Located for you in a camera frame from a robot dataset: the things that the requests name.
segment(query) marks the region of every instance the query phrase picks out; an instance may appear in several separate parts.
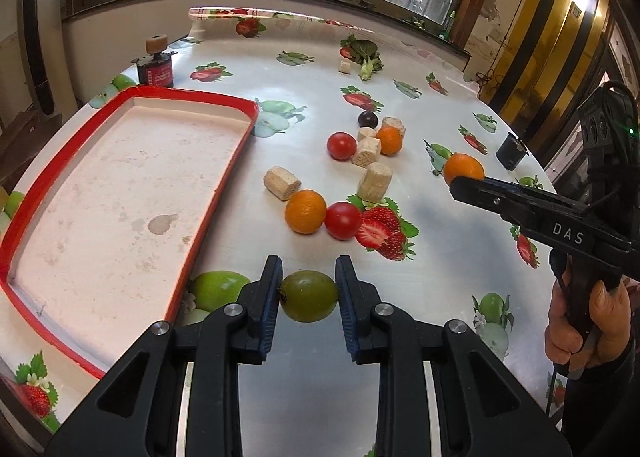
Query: green fruit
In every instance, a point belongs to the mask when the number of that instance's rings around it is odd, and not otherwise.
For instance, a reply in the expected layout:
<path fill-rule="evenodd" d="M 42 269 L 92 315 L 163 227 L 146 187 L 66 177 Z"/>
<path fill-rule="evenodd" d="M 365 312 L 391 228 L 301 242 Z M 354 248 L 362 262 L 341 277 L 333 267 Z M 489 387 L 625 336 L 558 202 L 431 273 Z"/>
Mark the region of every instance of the green fruit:
<path fill-rule="evenodd" d="M 118 91 L 124 91 L 124 89 L 138 85 L 126 74 L 117 75 L 116 78 L 111 80 L 111 83 L 113 83 L 114 87 L 116 87 Z"/>
<path fill-rule="evenodd" d="M 223 305 L 235 302 L 242 287 L 250 280 L 232 271 L 210 271 L 198 275 L 191 292 L 196 297 L 196 307 L 214 312 Z"/>
<path fill-rule="evenodd" d="M 431 148 L 436 154 L 438 154 L 442 158 L 445 158 L 446 160 L 448 160 L 452 156 L 449 148 L 443 147 L 442 145 L 439 145 L 437 143 L 432 143 Z"/>
<path fill-rule="evenodd" d="M 291 112 L 296 110 L 295 105 L 292 105 L 287 102 L 281 102 L 277 100 L 267 100 L 264 102 L 258 102 L 260 108 L 266 112 L 272 112 L 277 114 L 282 114 L 285 112 Z"/>
<path fill-rule="evenodd" d="M 280 285 L 280 303 L 296 322 L 317 322 L 331 314 L 338 302 L 334 281 L 318 271 L 297 271 Z"/>
<path fill-rule="evenodd" d="M 509 336 L 497 323 L 488 323 L 483 327 L 476 329 L 476 334 L 484 342 L 484 344 L 491 349 L 500 361 L 507 355 L 507 349 L 509 348 Z"/>
<path fill-rule="evenodd" d="M 184 315 L 184 320 L 182 325 L 191 325 L 192 323 L 199 323 L 204 320 L 207 316 L 209 316 L 209 311 L 204 311 L 202 309 L 193 309 Z"/>
<path fill-rule="evenodd" d="M 502 311 L 504 309 L 504 300 L 499 294 L 485 294 L 480 301 L 480 314 L 484 315 L 487 323 L 500 323 Z"/>
<path fill-rule="evenodd" d="M 9 215 L 10 219 L 14 218 L 15 212 L 17 211 L 18 206 L 20 206 L 22 199 L 24 199 L 24 193 L 16 192 L 14 190 L 6 200 L 6 203 L 4 204 L 4 213 Z"/>

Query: strawberry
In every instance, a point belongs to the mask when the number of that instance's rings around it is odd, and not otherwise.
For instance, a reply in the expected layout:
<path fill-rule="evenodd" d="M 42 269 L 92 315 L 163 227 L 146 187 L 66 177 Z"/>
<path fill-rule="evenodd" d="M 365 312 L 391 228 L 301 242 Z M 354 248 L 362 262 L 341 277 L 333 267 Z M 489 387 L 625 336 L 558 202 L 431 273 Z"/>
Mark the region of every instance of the strawberry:
<path fill-rule="evenodd" d="M 364 94 L 359 93 L 350 93 L 345 94 L 343 96 L 345 100 L 347 100 L 351 105 L 355 105 L 356 107 L 360 107 L 366 111 L 375 111 L 376 106 L 373 104 L 373 100 Z"/>
<path fill-rule="evenodd" d="M 480 152 L 480 154 L 484 154 L 487 155 L 488 152 L 486 151 L 486 147 L 480 143 L 478 141 L 478 139 L 468 130 L 465 129 L 465 127 L 463 127 L 462 125 L 460 125 L 460 128 L 458 129 L 458 132 L 460 134 L 463 135 L 463 137 L 465 138 L 465 141 L 471 145 L 472 147 L 474 147 L 478 152 Z"/>
<path fill-rule="evenodd" d="M 411 246 L 413 245 L 413 243 L 406 241 L 406 237 L 402 231 L 396 231 L 396 233 L 392 233 L 376 251 L 385 257 L 385 259 L 404 260 L 406 258 L 410 259 L 407 255 L 415 255 L 411 250 Z"/>
<path fill-rule="evenodd" d="M 356 233 L 356 240 L 361 246 L 368 247 L 369 249 L 377 249 L 382 246 L 382 243 L 389 238 L 391 231 L 385 225 L 373 219 L 362 218 L 362 224 L 358 233 Z"/>
<path fill-rule="evenodd" d="M 31 385 L 20 385 L 20 391 L 27 398 L 31 409 L 38 417 L 45 417 L 51 409 L 51 402 L 47 393 L 40 387 Z"/>
<path fill-rule="evenodd" d="M 560 407 L 564 403 L 565 388 L 562 385 L 558 385 L 554 390 L 554 404 L 556 407 Z"/>
<path fill-rule="evenodd" d="M 425 76 L 425 78 L 427 79 L 427 81 L 429 82 L 429 87 L 431 87 L 434 91 L 438 91 L 440 94 L 444 94 L 445 96 L 447 94 L 449 94 L 449 91 L 447 91 L 438 80 L 436 80 L 436 76 L 434 75 L 433 72 L 429 73 L 428 76 Z"/>
<path fill-rule="evenodd" d="M 258 35 L 258 27 L 260 20 L 257 18 L 246 18 L 236 24 L 236 33 L 241 34 L 245 38 L 253 38 Z"/>
<path fill-rule="evenodd" d="M 353 60 L 353 55 L 351 54 L 351 47 L 349 46 L 340 47 L 340 55 L 345 57 L 347 60 Z"/>
<path fill-rule="evenodd" d="M 518 253 L 522 257 L 522 260 L 527 262 L 533 269 L 538 267 L 538 257 L 531 248 L 531 242 L 522 233 L 518 235 Z"/>
<path fill-rule="evenodd" d="M 209 67 L 191 73 L 190 78 L 201 82 L 212 82 L 222 76 L 222 69 L 219 67 Z"/>
<path fill-rule="evenodd" d="M 400 220 L 391 208 L 387 208 L 385 206 L 376 206 L 375 208 L 364 212 L 362 214 L 362 217 L 378 221 L 379 223 L 389 228 L 389 231 L 391 233 L 400 231 Z"/>

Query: metal bolt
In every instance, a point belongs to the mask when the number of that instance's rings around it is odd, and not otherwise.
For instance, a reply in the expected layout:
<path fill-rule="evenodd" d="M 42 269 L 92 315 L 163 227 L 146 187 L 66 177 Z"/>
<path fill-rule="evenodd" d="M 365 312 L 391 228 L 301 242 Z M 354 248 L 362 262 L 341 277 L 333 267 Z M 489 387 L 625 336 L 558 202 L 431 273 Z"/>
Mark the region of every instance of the metal bolt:
<path fill-rule="evenodd" d="M 169 332 L 170 327 L 171 326 L 169 325 L 169 322 L 165 322 L 163 320 L 163 321 L 154 323 L 151 326 L 151 332 L 156 336 L 162 336 L 163 334 L 166 334 L 167 332 Z"/>
<path fill-rule="evenodd" d="M 373 310 L 380 316 L 389 316 L 393 314 L 394 307 L 388 303 L 379 303 Z"/>
<path fill-rule="evenodd" d="M 225 314 L 227 316 L 238 316 L 242 313 L 242 306 L 239 303 L 230 303 L 225 306 Z"/>
<path fill-rule="evenodd" d="M 462 334 L 466 332 L 466 323 L 462 320 L 451 320 L 448 324 L 451 332 L 455 332 L 455 334 Z"/>

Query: white wall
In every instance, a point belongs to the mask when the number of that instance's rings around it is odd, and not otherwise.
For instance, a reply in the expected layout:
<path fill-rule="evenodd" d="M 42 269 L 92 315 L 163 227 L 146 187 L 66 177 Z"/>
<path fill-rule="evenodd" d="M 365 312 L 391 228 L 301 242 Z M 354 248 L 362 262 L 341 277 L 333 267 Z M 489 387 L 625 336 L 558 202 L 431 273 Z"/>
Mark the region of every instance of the white wall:
<path fill-rule="evenodd" d="M 189 33 L 188 11 L 196 6 L 263 8 L 348 22 L 379 33 L 410 40 L 462 70 L 466 59 L 421 40 L 401 26 L 319 0 L 148 0 L 111 7 L 70 20 L 63 27 L 66 58 L 76 96 L 89 101 L 105 84 L 145 54 L 145 39 L 166 34 L 169 41 Z"/>
<path fill-rule="evenodd" d="M 20 43 L 18 41 L 17 0 L 0 0 L 0 121 L 7 126 L 18 113 L 31 105 Z"/>
<path fill-rule="evenodd" d="M 475 80 L 477 72 L 485 73 L 490 68 L 500 44 L 508 39 L 506 33 L 510 23 L 514 17 L 517 18 L 516 12 L 519 13 L 522 8 L 518 8 L 519 4 L 520 0 L 485 0 L 481 15 L 465 46 L 471 53 L 465 78 Z M 503 51 L 504 48 L 500 50 L 498 57 Z"/>

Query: orange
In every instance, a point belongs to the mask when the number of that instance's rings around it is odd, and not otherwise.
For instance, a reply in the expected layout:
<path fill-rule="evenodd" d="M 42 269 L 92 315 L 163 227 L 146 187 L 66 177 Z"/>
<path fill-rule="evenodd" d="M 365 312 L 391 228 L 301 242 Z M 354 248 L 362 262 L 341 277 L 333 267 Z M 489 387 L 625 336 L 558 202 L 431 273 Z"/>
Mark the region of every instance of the orange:
<path fill-rule="evenodd" d="M 380 140 L 380 152 L 385 156 L 392 156 L 402 148 L 402 136 L 396 127 L 388 125 L 380 127 L 376 137 Z"/>
<path fill-rule="evenodd" d="M 449 185 L 457 176 L 482 180 L 484 179 L 484 168 L 476 158 L 466 154 L 455 153 L 444 164 L 442 176 Z"/>
<path fill-rule="evenodd" d="M 326 202 L 318 192 L 295 192 L 284 209 L 284 220 L 295 233 L 308 235 L 318 230 L 324 222 Z"/>

